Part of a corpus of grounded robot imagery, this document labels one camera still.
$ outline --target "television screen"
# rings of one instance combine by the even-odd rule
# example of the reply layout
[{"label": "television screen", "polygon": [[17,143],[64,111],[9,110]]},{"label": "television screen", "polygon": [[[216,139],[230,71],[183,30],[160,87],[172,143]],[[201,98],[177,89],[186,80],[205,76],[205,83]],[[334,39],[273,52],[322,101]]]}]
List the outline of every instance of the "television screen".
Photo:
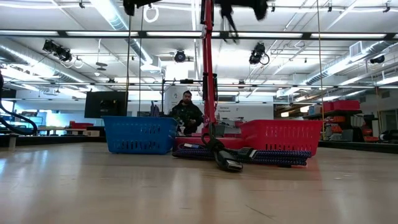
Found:
[{"label": "television screen", "polygon": [[97,91],[87,93],[85,118],[126,115],[127,101],[125,91]]}]

